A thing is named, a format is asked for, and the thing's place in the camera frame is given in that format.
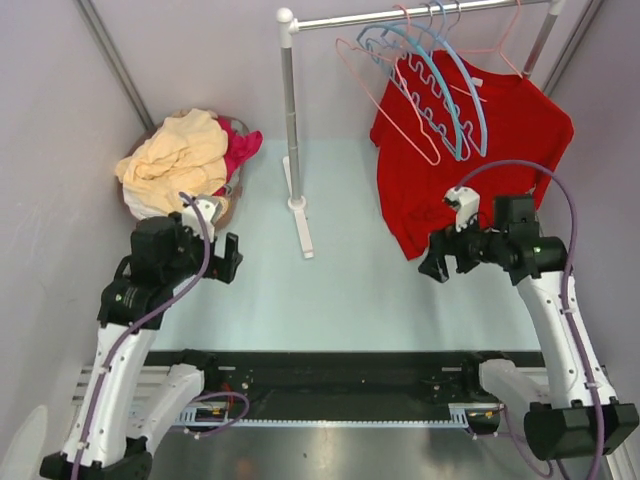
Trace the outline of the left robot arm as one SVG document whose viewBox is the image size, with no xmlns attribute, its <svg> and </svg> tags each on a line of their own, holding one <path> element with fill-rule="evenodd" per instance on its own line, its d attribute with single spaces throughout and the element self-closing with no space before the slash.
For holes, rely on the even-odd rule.
<svg viewBox="0 0 640 480">
<path fill-rule="evenodd" d="M 231 283 L 243 260 L 239 238 L 221 256 L 210 211 L 189 208 L 140 221 L 112 282 L 101 294 L 97 349 L 88 389 L 61 451 L 43 458 L 45 479 L 146 479 L 163 437 L 196 398 L 214 397 L 222 376 L 214 355 L 179 353 L 141 416 L 129 417 L 137 383 L 165 312 L 200 280 Z"/>
</svg>

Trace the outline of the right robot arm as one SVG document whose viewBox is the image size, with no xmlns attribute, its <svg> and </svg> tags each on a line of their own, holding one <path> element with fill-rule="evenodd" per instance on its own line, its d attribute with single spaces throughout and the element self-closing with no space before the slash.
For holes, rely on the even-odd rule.
<svg viewBox="0 0 640 480">
<path fill-rule="evenodd" d="M 446 282 L 447 257 L 455 259 L 459 273 L 499 266 L 527 308 L 547 372 L 547 383 L 540 385 L 505 354 L 481 354 L 477 367 L 461 376 L 463 393 L 473 401 L 497 397 L 541 461 L 613 453 L 638 428 L 639 411 L 619 400 L 597 360 L 563 241 L 541 235 L 529 195 L 496 197 L 494 224 L 486 228 L 473 189 L 452 188 L 444 202 L 455 221 L 431 234 L 420 273 Z"/>
</svg>

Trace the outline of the red t shirt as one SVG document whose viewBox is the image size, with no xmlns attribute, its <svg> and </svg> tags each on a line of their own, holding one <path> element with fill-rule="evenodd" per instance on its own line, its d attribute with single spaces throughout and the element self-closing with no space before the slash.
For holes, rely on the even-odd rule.
<svg viewBox="0 0 640 480">
<path fill-rule="evenodd" d="M 411 86 L 426 92 L 417 85 L 418 75 L 405 60 L 398 67 Z M 487 225 L 493 219 L 496 196 L 530 193 L 535 203 L 542 202 L 549 177 L 521 163 L 527 160 L 555 169 L 574 136 L 570 117 L 529 80 L 486 72 L 471 64 L 466 67 L 485 100 L 488 150 L 484 156 L 474 152 L 468 160 L 456 161 L 394 83 L 388 83 L 370 131 L 379 152 L 382 216 L 409 260 L 422 256 L 431 232 L 454 222 L 455 213 L 443 198 L 464 176 L 490 162 L 514 162 L 468 184 L 481 197 L 481 223 Z"/>
</svg>

